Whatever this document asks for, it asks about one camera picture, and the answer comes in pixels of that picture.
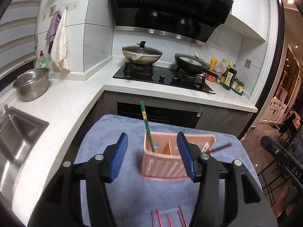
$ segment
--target green chopstick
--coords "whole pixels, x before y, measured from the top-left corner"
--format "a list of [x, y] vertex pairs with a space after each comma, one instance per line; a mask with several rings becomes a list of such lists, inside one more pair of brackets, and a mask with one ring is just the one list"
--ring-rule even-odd
[[140, 101], [140, 106], [141, 106], [142, 115], [143, 115], [143, 120], [144, 120], [145, 127], [146, 127], [146, 133], [147, 133], [147, 136], [148, 136], [148, 138], [149, 138], [149, 143], [151, 144], [151, 150], [152, 150], [153, 152], [155, 152], [154, 144], [153, 144], [153, 142], [152, 142], [151, 131], [150, 131], [150, 129], [149, 129], [148, 120], [147, 120], [146, 111], [145, 111], [145, 106], [144, 106], [144, 102], [143, 102], [143, 101]]

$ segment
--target black range hood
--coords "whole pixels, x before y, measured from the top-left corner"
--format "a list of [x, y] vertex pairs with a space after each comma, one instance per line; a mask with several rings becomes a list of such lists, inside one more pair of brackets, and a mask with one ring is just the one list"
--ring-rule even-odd
[[111, 0], [117, 30], [160, 34], [204, 45], [226, 21], [232, 0]]

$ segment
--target black glass cooktop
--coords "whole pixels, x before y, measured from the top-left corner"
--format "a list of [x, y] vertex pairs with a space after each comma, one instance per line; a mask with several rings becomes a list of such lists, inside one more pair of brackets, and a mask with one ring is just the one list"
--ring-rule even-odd
[[152, 67], [152, 69], [145, 69], [143, 71], [142, 69], [133, 70], [132, 68], [130, 69], [128, 63], [125, 63], [115, 73], [113, 78], [171, 85], [180, 88], [192, 89], [192, 90], [197, 90], [210, 94], [215, 94], [215, 92], [207, 84], [205, 83], [201, 84], [203, 80], [202, 77], [200, 76], [196, 76], [195, 80], [190, 79], [190, 81], [187, 81], [184, 78], [180, 79], [180, 76], [185, 75], [185, 72], [181, 70], [178, 72], [178, 74], [176, 74], [176, 70], [174, 69], [165, 68], [161, 66], [152, 66], [152, 65], [148, 65], [148, 67]]

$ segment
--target stainless steel sink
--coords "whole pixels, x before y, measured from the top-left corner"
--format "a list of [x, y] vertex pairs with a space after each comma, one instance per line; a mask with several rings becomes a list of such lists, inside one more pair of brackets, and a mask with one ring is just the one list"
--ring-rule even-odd
[[5, 106], [0, 118], [0, 191], [11, 206], [16, 178], [48, 122]]

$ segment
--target red chopstick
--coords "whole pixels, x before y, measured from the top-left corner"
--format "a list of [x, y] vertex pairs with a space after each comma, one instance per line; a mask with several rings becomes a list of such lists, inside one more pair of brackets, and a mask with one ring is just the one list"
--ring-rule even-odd
[[156, 209], [156, 213], [157, 213], [157, 215], [158, 215], [159, 225], [160, 225], [160, 227], [163, 227], [162, 220], [161, 220], [161, 215], [160, 215], [160, 211], [159, 211], [158, 208]]
[[173, 226], [172, 226], [172, 220], [170, 219], [169, 214], [167, 215], [167, 218], [168, 218], [168, 220], [169, 220], [169, 227], [173, 227]]
[[153, 211], [151, 211], [151, 216], [152, 216], [152, 218], [151, 218], [152, 227], [155, 227], [155, 218], [154, 218], [154, 212]]
[[179, 207], [179, 209], [180, 209], [181, 216], [182, 216], [182, 218], [183, 218], [183, 220], [184, 220], [185, 227], [188, 227], [187, 222], [186, 222], [186, 219], [185, 219], [184, 214], [183, 214], [183, 211], [182, 211], [182, 208], [181, 208], [180, 205], [179, 205], [178, 207]]
[[216, 149], [214, 149], [214, 150], [212, 150], [212, 151], [209, 151], [209, 152], [207, 152], [207, 153], [210, 154], [210, 153], [219, 151], [219, 150], [224, 149], [224, 148], [229, 147], [229, 146], [231, 146], [231, 143], [225, 144], [225, 145], [223, 145], [223, 146], [221, 146], [221, 147], [219, 147], [219, 148], [216, 148]]
[[179, 219], [180, 219], [180, 222], [181, 222], [181, 226], [185, 227], [184, 224], [183, 224], [182, 216], [181, 216], [181, 213], [180, 213], [179, 210], [178, 210], [178, 215], [179, 215]]

